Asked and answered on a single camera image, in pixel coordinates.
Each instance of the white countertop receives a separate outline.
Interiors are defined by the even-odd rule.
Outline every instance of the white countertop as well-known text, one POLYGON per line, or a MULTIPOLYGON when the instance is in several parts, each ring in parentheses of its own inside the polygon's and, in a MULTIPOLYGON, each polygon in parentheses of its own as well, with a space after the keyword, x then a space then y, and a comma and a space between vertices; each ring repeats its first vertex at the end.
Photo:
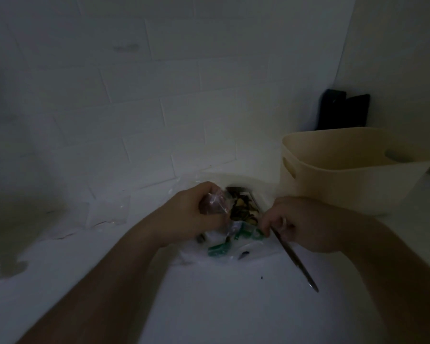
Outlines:
MULTIPOLYGON (((278 182, 280 153, 213 172, 278 182)), ((0 287, 0 343, 14 343, 138 220, 158 207, 175 180, 137 191, 128 222, 35 243, 20 256, 25 272, 0 287)), ((381 218, 430 264, 430 175, 398 210, 381 218)), ((232 265, 166 268, 172 249, 150 266, 139 343, 380 343, 385 331, 355 268, 342 254, 296 247, 320 288, 315 293, 285 253, 232 265)))

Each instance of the packaging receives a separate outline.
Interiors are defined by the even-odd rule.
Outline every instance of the packaging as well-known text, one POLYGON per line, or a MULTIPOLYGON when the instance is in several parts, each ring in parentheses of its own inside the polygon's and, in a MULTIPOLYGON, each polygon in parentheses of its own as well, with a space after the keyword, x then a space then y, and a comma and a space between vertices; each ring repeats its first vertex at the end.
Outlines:
POLYGON ((205 215, 226 212, 230 214, 231 221, 220 230, 208 231, 195 239, 180 243, 179 256, 173 264, 246 262, 282 251, 275 237, 266 238, 258 229, 262 210, 255 201, 253 192, 246 187, 251 183, 253 187, 268 188, 264 192, 273 193, 273 185, 262 183, 258 186, 258 181, 250 181, 247 177, 197 172, 178 179, 169 191, 167 200, 177 192, 205 181, 215 183, 221 190, 210 193, 201 200, 200 212, 205 215))

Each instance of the left hand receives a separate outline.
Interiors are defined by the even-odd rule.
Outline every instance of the left hand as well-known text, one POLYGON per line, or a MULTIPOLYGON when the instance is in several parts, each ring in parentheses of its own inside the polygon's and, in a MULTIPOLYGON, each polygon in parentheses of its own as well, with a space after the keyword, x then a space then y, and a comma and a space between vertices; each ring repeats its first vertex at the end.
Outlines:
POLYGON ((161 246, 216 230, 229 222, 229 214, 203 215, 199 211, 199 202, 208 193, 216 193, 219 189, 212 182, 204 182, 178 192, 141 223, 156 233, 161 246))

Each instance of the right hand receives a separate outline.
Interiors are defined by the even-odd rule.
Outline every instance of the right hand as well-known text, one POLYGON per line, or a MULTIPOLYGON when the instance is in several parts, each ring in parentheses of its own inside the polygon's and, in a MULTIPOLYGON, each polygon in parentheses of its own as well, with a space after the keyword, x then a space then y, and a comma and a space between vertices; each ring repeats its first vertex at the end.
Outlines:
POLYGON ((313 199, 282 197, 263 215, 259 228, 269 236, 274 227, 283 240, 294 241, 313 252, 335 252, 351 248, 373 228, 376 219, 313 199), (286 219, 287 226, 282 226, 286 219))

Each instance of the storage bin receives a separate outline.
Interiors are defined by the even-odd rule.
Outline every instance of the storage bin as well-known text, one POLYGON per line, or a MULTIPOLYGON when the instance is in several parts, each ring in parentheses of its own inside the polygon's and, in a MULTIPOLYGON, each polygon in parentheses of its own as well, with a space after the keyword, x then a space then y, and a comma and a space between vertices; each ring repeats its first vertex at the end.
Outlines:
POLYGON ((391 212, 430 167, 430 152, 378 128, 295 132, 281 148, 283 194, 369 215, 391 212))

